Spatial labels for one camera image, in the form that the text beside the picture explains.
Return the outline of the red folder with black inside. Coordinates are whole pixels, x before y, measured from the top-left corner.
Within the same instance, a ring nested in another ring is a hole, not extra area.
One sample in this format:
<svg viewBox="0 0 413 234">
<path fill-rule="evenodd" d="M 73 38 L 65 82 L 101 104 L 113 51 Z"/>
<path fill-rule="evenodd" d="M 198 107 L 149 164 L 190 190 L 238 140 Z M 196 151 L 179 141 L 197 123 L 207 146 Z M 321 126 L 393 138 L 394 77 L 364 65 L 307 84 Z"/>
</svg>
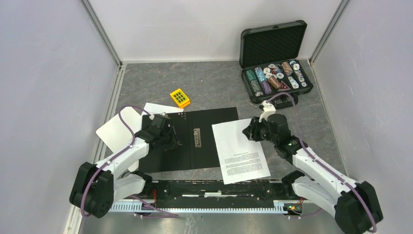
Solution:
<svg viewBox="0 0 413 234">
<path fill-rule="evenodd" d="M 220 166 L 212 125 L 238 120 L 237 108 L 168 113 L 168 117 L 181 145 L 149 152 L 139 160 L 139 171 L 148 174 Z"/>
</svg>

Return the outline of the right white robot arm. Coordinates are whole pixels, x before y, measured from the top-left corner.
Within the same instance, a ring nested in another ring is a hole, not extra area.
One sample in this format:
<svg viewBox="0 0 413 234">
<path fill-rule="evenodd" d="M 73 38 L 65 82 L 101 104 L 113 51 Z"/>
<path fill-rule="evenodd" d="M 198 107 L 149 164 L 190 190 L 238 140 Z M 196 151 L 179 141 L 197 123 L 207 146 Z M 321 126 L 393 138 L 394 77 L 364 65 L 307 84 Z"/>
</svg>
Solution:
<svg viewBox="0 0 413 234">
<path fill-rule="evenodd" d="M 330 214 L 346 234 L 377 232 L 383 213 L 373 185 L 351 179 L 322 160 L 291 134 L 284 115 L 253 117 L 242 133 L 248 140 L 272 143 L 277 154 L 297 168 L 282 178 L 284 197 L 311 201 Z"/>
</svg>

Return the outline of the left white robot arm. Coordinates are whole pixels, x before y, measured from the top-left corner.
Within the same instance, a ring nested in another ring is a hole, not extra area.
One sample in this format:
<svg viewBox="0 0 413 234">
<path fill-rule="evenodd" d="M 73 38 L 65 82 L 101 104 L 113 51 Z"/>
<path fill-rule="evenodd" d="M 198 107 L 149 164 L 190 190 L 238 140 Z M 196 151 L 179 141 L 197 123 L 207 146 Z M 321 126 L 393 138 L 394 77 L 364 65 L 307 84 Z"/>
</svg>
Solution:
<svg viewBox="0 0 413 234">
<path fill-rule="evenodd" d="M 150 124 L 132 133 L 130 143 L 123 149 L 97 163 L 85 162 L 79 167 L 69 202 L 84 216 L 102 218 L 117 201 L 132 195 L 150 197 L 150 176 L 139 171 L 125 177 L 122 174 L 149 153 L 172 150 L 179 145 L 171 118 L 166 113 L 151 115 Z"/>
</svg>

